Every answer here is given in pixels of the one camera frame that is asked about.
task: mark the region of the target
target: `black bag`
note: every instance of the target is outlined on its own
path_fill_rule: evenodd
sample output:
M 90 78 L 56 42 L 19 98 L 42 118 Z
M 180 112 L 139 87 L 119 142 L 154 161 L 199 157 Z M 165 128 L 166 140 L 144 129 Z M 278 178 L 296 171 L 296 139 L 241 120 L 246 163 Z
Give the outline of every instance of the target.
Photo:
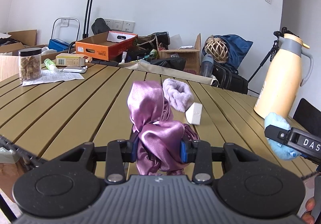
M 186 59 L 182 57 L 169 57 L 165 59 L 152 60 L 150 61 L 150 64 L 183 71 L 185 68 Z
M 92 32 L 94 35 L 111 31 L 110 27 L 107 26 L 106 21 L 103 18 L 97 18 L 91 25 Z
M 240 75 L 231 73 L 230 70 L 214 63 L 213 73 L 219 81 L 219 88 L 248 94 L 248 81 Z

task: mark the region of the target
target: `black plastic bag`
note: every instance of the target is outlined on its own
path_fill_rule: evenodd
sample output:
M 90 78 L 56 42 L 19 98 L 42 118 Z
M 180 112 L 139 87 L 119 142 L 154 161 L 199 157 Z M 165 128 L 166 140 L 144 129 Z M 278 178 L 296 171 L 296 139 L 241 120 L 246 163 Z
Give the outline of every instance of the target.
M 150 61 L 150 64 L 183 71 L 186 64 L 186 58 L 170 57 L 165 59 L 156 59 Z
M 108 32 L 111 30 L 109 26 L 107 26 L 105 20 L 101 17 L 95 20 L 94 24 L 91 25 L 91 29 L 94 35 Z

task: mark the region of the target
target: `black chair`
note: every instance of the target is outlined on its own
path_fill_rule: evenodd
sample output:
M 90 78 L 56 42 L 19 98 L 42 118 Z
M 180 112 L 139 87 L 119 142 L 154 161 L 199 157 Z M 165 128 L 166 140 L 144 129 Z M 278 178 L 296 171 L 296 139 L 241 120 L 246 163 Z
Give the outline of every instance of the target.
M 300 100 L 293 119 L 309 133 L 321 137 L 321 112 L 306 99 L 302 98 Z

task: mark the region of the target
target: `metal frame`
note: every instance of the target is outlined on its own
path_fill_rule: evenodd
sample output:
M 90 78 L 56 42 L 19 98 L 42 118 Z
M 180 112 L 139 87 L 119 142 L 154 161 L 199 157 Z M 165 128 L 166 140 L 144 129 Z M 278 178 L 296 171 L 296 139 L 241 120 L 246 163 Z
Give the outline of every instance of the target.
M 68 20 L 77 21 L 77 23 L 78 23 L 78 30 L 77 30 L 77 36 L 76 36 L 76 41 L 77 41 L 77 40 L 78 40 L 78 36 L 79 36 L 79 31 L 80 31 L 80 22 L 79 22 L 79 20 L 78 20 L 77 18 L 73 18 L 73 17 L 59 17 L 59 18 L 57 18 L 57 19 L 55 20 L 53 26 L 52 26 L 52 31 L 51 31 L 51 37 L 50 37 L 50 39 L 52 39 L 52 36 L 53 36 L 53 34 L 54 34 L 55 24 L 56 24 L 56 22 L 57 22 L 58 20 L 60 20 L 60 19 L 68 19 Z

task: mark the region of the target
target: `plastic jar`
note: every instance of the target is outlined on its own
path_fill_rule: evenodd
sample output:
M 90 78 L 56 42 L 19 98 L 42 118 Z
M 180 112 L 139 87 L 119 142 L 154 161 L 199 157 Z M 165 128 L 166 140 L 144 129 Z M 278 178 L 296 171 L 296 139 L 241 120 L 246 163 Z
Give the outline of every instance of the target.
M 19 78 L 32 81 L 41 77 L 41 48 L 26 48 L 18 52 Z

